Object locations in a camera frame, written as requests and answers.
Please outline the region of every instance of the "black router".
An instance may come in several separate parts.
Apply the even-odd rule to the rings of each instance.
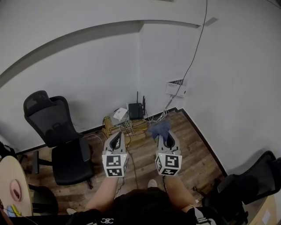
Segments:
[[[141,120],[144,118],[144,112],[145,112],[145,98],[143,97],[143,104],[144,109],[142,108],[141,103],[131,103],[128,105],[129,107],[129,119],[130,120]]]

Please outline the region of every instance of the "white shoe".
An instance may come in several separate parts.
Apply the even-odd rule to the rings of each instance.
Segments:
[[[76,211],[75,211],[74,209],[72,209],[72,208],[67,208],[66,211],[67,211],[67,213],[68,213],[69,215],[72,215],[72,214],[75,214],[75,213],[76,213]]]
[[[157,188],[157,182],[156,182],[156,180],[150,180],[149,182],[148,182],[148,188]]]

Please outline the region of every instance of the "human arm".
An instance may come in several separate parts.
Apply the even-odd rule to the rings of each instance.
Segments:
[[[0,215],[0,223],[1,223],[1,220],[4,220],[4,222],[6,222],[7,225],[13,225],[12,221],[10,220],[10,218],[7,216],[6,213],[4,213],[4,211],[1,208],[0,208],[0,213],[1,213],[1,215]]]
[[[114,201],[118,179],[105,178],[92,199],[87,203],[85,210],[97,209],[100,212],[107,210]]]
[[[178,209],[187,212],[195,204],[195,198],[186,189],[179,176],[165,176],[167,194],[171,203]]]

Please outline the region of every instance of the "round wooden board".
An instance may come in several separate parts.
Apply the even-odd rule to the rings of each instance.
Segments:
[[[19,182],[22,190],[22,199],[20,202],[14,201],[10,195],[10,182],[13,179]],[[30,191],[25,173],[19,161],[12,156],[4,157],[0,162],[0,200],[4,208],[14,204],[18,212],[22,213],[22,216],[33,215]]]

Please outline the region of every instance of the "blue cloth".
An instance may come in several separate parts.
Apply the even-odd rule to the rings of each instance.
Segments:
[[[152,138],[156,139],[158,135],[163,136],[164,141],[167,141],[169,130],[171,129],[171,124],[168,121],[162,121],[157,123],[153,127],[148,129],[151,132]]]
[[[8,217],[16,217],[16,214],[14,213],[12,206],[7,206],[7,214]]]

